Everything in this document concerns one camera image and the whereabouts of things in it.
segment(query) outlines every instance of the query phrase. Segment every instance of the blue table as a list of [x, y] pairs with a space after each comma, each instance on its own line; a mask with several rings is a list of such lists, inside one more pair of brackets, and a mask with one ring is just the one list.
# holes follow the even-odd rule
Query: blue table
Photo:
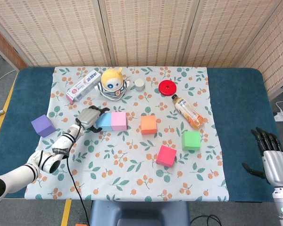
[[[0, 130], [0, 175], [26, 163], [35, 150], [40, 137], [30, 121], [47, 112], [53, 71], [31, 67], [19, 72]], [[246, 162], [254, 169], [263, 169], [251, 129], [258, 126], [278, 134], [262, 74], [250, 68], [208, 68], [208, 81], [229, 200], [272, 202], [273, 187], [241, 166]], [[22, 198], [24, 192], [22, 189], [7, 197]]]

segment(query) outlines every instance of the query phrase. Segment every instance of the floral tablecloth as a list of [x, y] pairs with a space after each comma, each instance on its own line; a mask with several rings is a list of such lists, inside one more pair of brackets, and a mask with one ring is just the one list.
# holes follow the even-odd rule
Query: floral tablecloth
[[[116, 201], [227, 201], [222, 151], [214, 126], [206, 68], [123, 67], [124, 78], [131, 81], [124, 97], [110, 101], [92, 90], [72, 105], [67, 90], [91, 70], [103, 73], [107, 67], [56, 67], [47, 116], [56, 132], [41, 138], [37, 150], [50, 152], [51, 145], [86, 107], [109, 107], [127, 112], [128, 130], [85, 133], [74, 145], [69, 165], [75, 185], [87, 200]], [[133, 81], [143, 78], [146, 88], [134, 89]], [[161, 96], [158, 84], [172, 80], [176, 94], [187, 99], [205, 118], [199, 151], [183, 151], [181, 135], [193, 130], [175, 110], [171, 97]], [[140, 115], [156, 115], [158, 132], [141, 135]], [[155, 163], [160, 146], [177, 150], [173, 167]], [[78, 199], [63, 160], [53, 174], [41, 172], [27, 186], [27, 199]]]

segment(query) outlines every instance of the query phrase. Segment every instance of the red cap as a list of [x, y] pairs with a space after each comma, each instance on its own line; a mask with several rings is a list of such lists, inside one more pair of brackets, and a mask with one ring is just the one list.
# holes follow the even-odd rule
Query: red cap
[[163, 80], [158, 89], [162, 95], [171, 96], [176, 93], [176, 84], [171, 80]]

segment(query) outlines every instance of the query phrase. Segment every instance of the yellow plush doll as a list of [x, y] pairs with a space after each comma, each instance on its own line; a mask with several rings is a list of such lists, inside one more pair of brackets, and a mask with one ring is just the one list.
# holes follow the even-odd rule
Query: yellow plush doll
[[130, 82], [124, 81], [122, 69], [121, 67], [118, 71], [108, 69], [102, 74], [101, 80], [95, 88], [98, 89], [104, 97], [110, 100], [119, 100], [123, 97]]

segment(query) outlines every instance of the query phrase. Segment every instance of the block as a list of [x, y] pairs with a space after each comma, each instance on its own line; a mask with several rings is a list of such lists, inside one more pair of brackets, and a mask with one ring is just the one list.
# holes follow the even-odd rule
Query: block
[[176, 156], [176, 150], [167, 146], [162, 145], [160, 147], [156, 163], [163, 166], [173, 166]]
[[155, 115], [141, 116], [141, 134], [156, 134], [156, 117]]
[[41, 115], [39, 118], [31, 121], [34, 130], [41, 137], [47, 137], [56, 131], [49, 118], [46, 115]]
[[127, 130], [126, 112], [112, 112], [111, 113], [111, 127], [113, 131]]
[[96, 127], [103, 128], [102, 131], [112, 131], [111, 127], [111, 112], [103, 113], [96, 121]]
[[200, 133], [194, 131], [185, 131], [181, 136], [182, 149], [184, 151], [200, 149]]

